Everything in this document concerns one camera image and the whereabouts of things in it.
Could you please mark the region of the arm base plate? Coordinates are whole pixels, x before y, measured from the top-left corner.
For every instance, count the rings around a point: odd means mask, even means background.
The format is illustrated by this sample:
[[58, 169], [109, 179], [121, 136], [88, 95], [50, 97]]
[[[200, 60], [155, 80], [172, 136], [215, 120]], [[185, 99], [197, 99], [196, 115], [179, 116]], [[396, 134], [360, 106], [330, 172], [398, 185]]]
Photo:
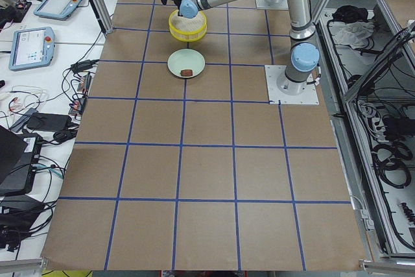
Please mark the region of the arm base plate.
[[286, 10], [287, 0], [255, 0], [256, 8], [259, 10]]
[[285, 76], [286, 66], [265, 65], [270, 104], [319, 105], [313, 75], [305, 82], [292, 82]]

